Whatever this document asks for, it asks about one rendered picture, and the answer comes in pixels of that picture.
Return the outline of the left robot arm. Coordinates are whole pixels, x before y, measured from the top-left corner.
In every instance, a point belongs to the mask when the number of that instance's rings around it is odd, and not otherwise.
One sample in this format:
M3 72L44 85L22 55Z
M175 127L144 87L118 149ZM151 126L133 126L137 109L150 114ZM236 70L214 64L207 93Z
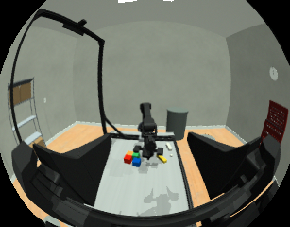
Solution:
M157 148L154 136L157 136L158 130L157 130L157 125L154 121L154 119L151 117L151 104L149 107L150 103L143 103L140 104L140 110L141 113L143 114L143 121L145 124L141 124L140 127L140 132L142 132L142 127L143 127L143 136L141 138L144 138L145 146L143 146L143 151L142 151L142 157L143 158L150 158L153 157L154 151ZM145 106L145 108L144 108ZM150 108L150 109L149 109ZM145 111L145 117L144 117L144 111ZM153 132L155 130L155 132ZM153 138L153 140L151 140ZM151 151L151 152L150 152Z

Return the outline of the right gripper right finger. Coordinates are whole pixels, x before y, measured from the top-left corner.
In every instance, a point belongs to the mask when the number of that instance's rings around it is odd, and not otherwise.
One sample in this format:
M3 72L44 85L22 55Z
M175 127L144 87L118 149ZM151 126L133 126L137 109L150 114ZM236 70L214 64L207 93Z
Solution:
M187 142L206 186L210 200L223 194L223 188L236 174L246 157L260 146L262 137L240 147L229 146L194 132Z

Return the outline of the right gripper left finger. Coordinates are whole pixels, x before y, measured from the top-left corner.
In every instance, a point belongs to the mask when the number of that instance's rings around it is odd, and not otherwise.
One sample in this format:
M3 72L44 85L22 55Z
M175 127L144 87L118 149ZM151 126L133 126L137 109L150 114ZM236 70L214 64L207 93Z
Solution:
M84 203L94 207L101 178L111 151L111 135L64 153L32 144L41 163L60 174Z

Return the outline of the red cube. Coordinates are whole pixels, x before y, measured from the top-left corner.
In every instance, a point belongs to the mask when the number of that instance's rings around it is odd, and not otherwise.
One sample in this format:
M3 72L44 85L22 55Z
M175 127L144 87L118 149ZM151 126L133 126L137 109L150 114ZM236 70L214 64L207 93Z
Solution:
M132 162L132 156L131 156L131 155L126 155L126 156L124 157L124 162L125 162L126 164L131 164L131 162Z

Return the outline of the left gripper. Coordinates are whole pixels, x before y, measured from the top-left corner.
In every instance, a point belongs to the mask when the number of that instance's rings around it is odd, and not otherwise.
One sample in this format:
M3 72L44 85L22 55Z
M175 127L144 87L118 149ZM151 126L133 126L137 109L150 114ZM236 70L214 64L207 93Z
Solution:
M135 145L133 152L139 153L139 150L142 150L142 147L139 145ZM158 156L163 156L163 148L155 149L154 152L156 152Z

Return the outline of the blue cube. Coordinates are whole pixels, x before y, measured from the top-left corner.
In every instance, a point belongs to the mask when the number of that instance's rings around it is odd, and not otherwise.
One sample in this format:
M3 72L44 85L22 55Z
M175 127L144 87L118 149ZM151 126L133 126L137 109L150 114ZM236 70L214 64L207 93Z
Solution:
M141 164L141 158L134 158L133 159L133 161L132 161L133 166L140 167L140 164Z

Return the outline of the green cube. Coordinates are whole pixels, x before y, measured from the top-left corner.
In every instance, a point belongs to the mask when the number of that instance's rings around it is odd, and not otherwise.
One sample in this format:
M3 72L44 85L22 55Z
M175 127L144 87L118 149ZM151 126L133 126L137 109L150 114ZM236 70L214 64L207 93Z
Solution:
M139 156L139 158L140 158L140 152L139 152L139 153L134 153L134 152L133 152L133 154L132 154L132 160L133 160L134 158L138 158L138 156Z

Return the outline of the yellow rectangular bar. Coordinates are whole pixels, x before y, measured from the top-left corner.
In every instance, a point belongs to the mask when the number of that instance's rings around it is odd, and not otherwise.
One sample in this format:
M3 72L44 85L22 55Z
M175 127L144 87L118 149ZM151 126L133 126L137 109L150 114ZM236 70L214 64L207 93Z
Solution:
M156 155L156 157L159 158L163 163L167 162L167 160L163 156L157 156Z

